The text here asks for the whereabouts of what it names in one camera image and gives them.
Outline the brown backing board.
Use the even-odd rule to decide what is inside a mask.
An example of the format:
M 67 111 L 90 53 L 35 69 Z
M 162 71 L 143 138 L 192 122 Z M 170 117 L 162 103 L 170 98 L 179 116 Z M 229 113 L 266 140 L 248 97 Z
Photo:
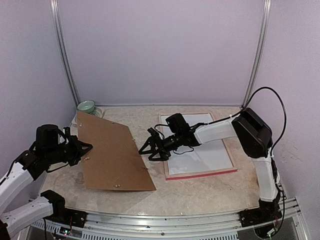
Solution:
M 93 146 L 81 161 L 87 189 L 156 190 L 128 126 L 79 111 L 77 132 Z

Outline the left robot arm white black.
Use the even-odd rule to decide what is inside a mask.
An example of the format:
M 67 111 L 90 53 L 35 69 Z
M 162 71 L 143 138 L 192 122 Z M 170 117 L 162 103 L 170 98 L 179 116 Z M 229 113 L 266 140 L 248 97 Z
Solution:
M 37 140 L 30 149 L 20 154 L 0 180 L 0 238 L 10 240 L 22 229 L 47 217 L 61 223 L 70 221 L 70 211 L 65 207 L 65 199 L 53 190 L 42 192 L 30 203 L 12 211 L 5 210 L 14 198 L 43 172 L 52 172 L 51 165 L 77 165 L 92 148 L 91 144 L 71 135 L 65 137 L 62 143 L 56 138 Z

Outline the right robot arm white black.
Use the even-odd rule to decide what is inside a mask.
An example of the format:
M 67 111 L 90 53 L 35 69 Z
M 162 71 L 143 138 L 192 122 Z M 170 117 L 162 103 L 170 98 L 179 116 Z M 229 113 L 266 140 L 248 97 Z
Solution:
M 140 155 L 148 155 L 150 161 L 164 162 L 179 147 L 193 149 L 216 140 L 237 137 L 244 153 L 253 161 L 259 184 L 259 207 L 252 212 L 260 222 L 266 222 L 279 211 L 280 177 L 273 159 L 272 130 L 251 108 L 194 125 L 189 125 L 181 113 L 175 113 L 165 121 L 172 135 L 164 137 L 155 128 L 149 128 L 150 136 L 138 151 Z

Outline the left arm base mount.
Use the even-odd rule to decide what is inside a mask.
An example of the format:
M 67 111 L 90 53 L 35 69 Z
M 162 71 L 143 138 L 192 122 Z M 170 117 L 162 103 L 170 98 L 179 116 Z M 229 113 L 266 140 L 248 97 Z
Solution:
M 84 228 L 88 213 L 81 210 L 65 208 L 62 213 L 53 213 L 45 217 L 46 220 L 68 225 L 70 227 Z

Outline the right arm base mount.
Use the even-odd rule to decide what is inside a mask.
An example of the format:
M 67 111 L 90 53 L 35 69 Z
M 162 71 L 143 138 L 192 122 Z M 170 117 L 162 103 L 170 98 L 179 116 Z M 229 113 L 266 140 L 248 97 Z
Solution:
M 239 212 L 240 224 L 243 228 L 274 221 L 283 216 L 277 200 L 273 202 L 259 200 L 258 202 L 259 207 Z

